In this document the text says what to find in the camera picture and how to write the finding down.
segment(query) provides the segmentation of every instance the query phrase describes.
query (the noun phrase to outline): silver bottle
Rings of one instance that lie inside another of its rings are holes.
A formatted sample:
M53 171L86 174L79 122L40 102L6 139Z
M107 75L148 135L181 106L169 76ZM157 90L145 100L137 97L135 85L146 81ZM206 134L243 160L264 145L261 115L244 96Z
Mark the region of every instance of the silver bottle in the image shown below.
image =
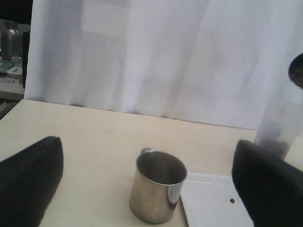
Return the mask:
M18 24L4 21L5 29L1 32L1 57L2 60L11 61L11 57L21 57L22 39L18 32Z

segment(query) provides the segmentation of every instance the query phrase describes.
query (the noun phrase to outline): white tray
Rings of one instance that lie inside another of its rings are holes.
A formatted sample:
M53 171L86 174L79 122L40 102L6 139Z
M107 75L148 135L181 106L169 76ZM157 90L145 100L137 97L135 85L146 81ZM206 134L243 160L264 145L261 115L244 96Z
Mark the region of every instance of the white tray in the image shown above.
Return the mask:
M231 177L188 173L181 198L189 227L254 226Z

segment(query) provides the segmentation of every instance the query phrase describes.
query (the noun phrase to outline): light wooden table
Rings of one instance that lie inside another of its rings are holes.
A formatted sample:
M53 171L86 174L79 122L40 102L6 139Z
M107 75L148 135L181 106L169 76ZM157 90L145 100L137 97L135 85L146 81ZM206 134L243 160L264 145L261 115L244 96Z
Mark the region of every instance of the light wooden table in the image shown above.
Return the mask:
M191 172L230 176L237 141L255 131L22 100L0 121L0 160L52 135L62 139L64 172L41 226L138 227L148 224L128 199L142 148L169 152ZM302 148L298 137L286 158L299 169ZM180 203L162 226L187 226Z

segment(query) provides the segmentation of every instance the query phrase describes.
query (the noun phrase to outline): white curtain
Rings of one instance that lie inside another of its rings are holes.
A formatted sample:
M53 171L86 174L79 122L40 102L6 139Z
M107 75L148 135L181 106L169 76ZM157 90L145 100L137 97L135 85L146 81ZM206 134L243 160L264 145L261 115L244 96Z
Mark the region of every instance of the white curtain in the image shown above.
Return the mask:
M303 102L302 0L35 0L25 98L256 129Z

